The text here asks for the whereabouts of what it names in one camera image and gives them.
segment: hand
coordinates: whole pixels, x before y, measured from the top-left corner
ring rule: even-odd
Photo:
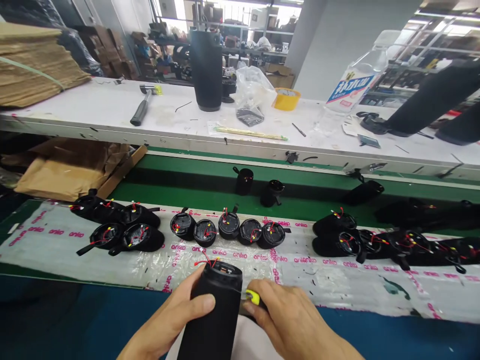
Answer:
[[[243,306],[285,360],[363,359],[327,325],[301,288],[281,286],[267,279],[252,280],[247,288],[260,295],[268,311],[250,301]]]
[[[121,351],[118,360],[158,360],[172,347],[184,326],[201,318],[215,307],[212,294],[200,295],[190,300],[192,288],[202,275],[200,266],[187,277],[168,297],[163,305],[132,336]]]

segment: plastic bag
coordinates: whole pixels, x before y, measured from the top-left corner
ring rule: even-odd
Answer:
[[[258,40],[258,43],[256,44],[256,49],[257,50],[272,51],[272,44],[270,44],[270,41],[265,36],[262,36]]]
[[[262,108],[270,107],[277,92],[258,67],[245,66],[236,71],[236,117],[249,127],[264,121]]]

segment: person's right hand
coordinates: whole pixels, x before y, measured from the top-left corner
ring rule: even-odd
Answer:
[[[281,286],[267,279],[252,280],[247,288],[260,295],[268,311],[250,301],[243,306],[285,360],[363,359],[325,323],[301,288]]]

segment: white table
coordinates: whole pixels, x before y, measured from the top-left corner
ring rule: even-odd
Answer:
[[[385,171],[428,176],[455,167],[458,158],[464,165],[449,179],[480,180],[478,144],[457,146],[418,134],[408,138],[387,134],[377,136],[380,149],[360,146],[355,136],[343,132],[339,121],[322,117],[323,103],[315,100],[300,99],[291,112],[269,108],[265,111],[265,121],[251,128],[284,135],[289,141],[235,134],[218,136],[209,134],[207,122],[249,129],[236,118],[235,104],[222,103],[219,111],[204,112],[197,106],[192,87],[162,84],[163,95],[151,97],[143,124],[135,127],[130,119],[144,98],[140,84],[149,83],[125,80],[115,85],[112,79],[96,77],[28,108],[1,112],[0,130],[281,161],[286,160],[286,152],[290,151],[299,154],[300,162],[317,157],[306,161],[311,164],[343,167],[349,163],[363,167],[384,162]],[[355,111],[377,112],[387,119],[395,109],[360,105]],[[321,123],[321,132],[313,129],[317,121]],[[303,137],[292,123],[307,136]],[[430,129],[424,132],[434,134]]]

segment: hammer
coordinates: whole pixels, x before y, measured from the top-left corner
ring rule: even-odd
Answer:
[[[149,99],[151,95],[155,95],[155,85],[140,85],[140,91],[145,94],[145,98],[141,101],[140,105],[135,111],[135,114],[130,120],[130,124],[134,126],[142,125],[147,108],[149,107]]]

